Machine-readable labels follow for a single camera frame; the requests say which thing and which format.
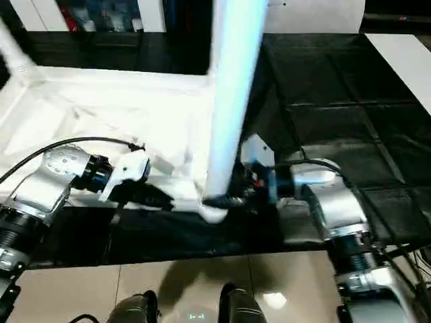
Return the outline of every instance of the white wall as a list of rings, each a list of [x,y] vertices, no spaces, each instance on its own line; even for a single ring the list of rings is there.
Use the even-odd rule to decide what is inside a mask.
[[[270,0],[265,32],[356,33],[365,0]]]

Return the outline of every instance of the white pole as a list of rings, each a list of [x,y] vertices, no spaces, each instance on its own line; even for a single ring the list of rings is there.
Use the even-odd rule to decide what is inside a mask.
[[[10,74],[18,77],[23,84],[30,85],[37,81],[43,81],[44,78],[36,68],[36,65],[21,50],[1,18],[0,54],[3,55]]]
[[[262,39],[267,0],[227,0],[205,196],[226,193]]]

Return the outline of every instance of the tiled floor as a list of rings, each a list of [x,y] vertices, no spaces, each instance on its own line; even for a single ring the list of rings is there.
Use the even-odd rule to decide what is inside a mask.
[[[116,302],[153,289],[162,323],[193,323],[190,314],[202,313],[196,323],[216,323],[220,291],[233,282],[254,293],[269,323],[332,323],[332,274],[325,252],[28,271],[8,322],[68,323],[82,313],[105,322]]]

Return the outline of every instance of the white cylindrical post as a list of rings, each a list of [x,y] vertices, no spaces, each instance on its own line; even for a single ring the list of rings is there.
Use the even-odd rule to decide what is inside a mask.
[[[267,0],[227,0],[224,6],[205,196],[224,194],[229,185],[266,11]]]

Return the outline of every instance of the black cable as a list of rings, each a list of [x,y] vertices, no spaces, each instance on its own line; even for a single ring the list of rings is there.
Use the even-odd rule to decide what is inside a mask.
[[[77,323],[77,322],[82,321],[82,320],[90,320],[93,323],[99,323],[99,321],[97,320],[97,318],[95,318],[93,315],[89,315],[89,314],[82,314],[80,316],[77,316],[76,318],[74,318],[69,323]]]
[[[391,267],[393,267],[394,271],[396,271],[397,274],[401,277],[401,279],[403,279],[405,281],[405,283],[407,284],[409,289],[413,292],[413,294],[417,295],[418,292],[416,291],[415,285],[410,281],[410,279],[407,278],[405,273],[401,270],[401,268],[399,268],[399,266],[395,263],[393,258],[391,258],[388,255],[388,253],[386,252],[385,249],[382,249],[380,252],[383,255],[383,257],[385,258],[385,260],[391,265]]]
[[[314,165],[320,165],[320,166],[324,166],[326,168],[329,168],[333,172],[340,175],[341,178],[343,178],[343,181],[345,182],[345,184],[347,186],[349,186],[354,192],[357,192],[359,194],[359,196],[366,202],[366,205],[368,205],[372,209],[372,211],[376,215],[377,219],[382,223],[383,227],[385,227],[390,239],[392,240],[392,243],[394,243],[394,245],[396,245],[396,247],[398,248],[398,250],[400,251],[400,253],[404,257],[404,259],[407,261],[408,265],[412,269],[414,275],[416,276],[416,279],[419,282],[420,292],[418,293],[418,291],[414,288],[414,286],[413,286],[413,292],[415,295],[418,296],[418,298],[421,301],[422,306],[426,312],[428,319],[431,320],[431,307],[430,307],[430,304],[428,301],[428,293],[426,292],[426,284],[422,278],[422,274],[420,273],[418,268],[413,263],[413,260],[409,257],[409,254],[404,250],[403,246],[401,245],[401,243],[399,242],[399,240],[397,238],[397,234],[393,231],[392,227],[386,222],[386,219],[381,215],[380,211],[377,209],[376,205],[371,201],[370,197],[367,194],[365,194],[363,191],[359,190],[356,187],[356,185],[354,185],[353,182],[341,171],[340,168],[338,168],[337,166],[334,166],[333,164],[325,162],[323,160],[299,159],[299,160],[286,161],[286,162],[283,162],[283,163],[280,163],[280,164],[273,166],[272,169],[277,169],[277,168],[284,167],[284,166],[291,167],[293,165],[300,165],[300,164],[314,164]],[[370,226],[372,227],[373,226],[372,221],[370,221],[369,218],[368,218],[368,221],[370,222]],[[380,252],[382,252],[383,256],[385,254],[387,255],[386,251],[383,250],[383,248],[381,248]],[[400,277],[411,288],[411,286],[413,285],[412,282],[405,276],[404,273],[402,273],[402,270],[395,264],[393,259],[388,256],[387,261],[391,264],[391,266],[393,266],[394,270],[398,272]]]
[[[28,163],[30,160],[38,157],[40,154],[44,153],[45,151],[48,151],[50,149],[66,145],[68,143],[77,143],[80,141],[106,141],[109,143],[119,143],[121,145],[126,145],[131,151],[135,151],[138,149],[143,149],[143,147],[140,147],[138,145],[135,145],[134,143],[129,143],[124,140],[120,139],[114,139],[114,138],[107,138],[107,137],[76,137],[76,138],[70,138],[65,140],[57,141],[56,143],[51,143],[50,145],[47,145],[38,151],[35,151],[34,153],[30,154],[29,156],[25,157],[22,161],[14,165],[10,170],[8,170],[2,177],[0,177],[0,184],[3,183],[5,180],[7,180],[13,173],[15,173],[17,170],[19,170],[22,166],[24,166],[26,163]]]

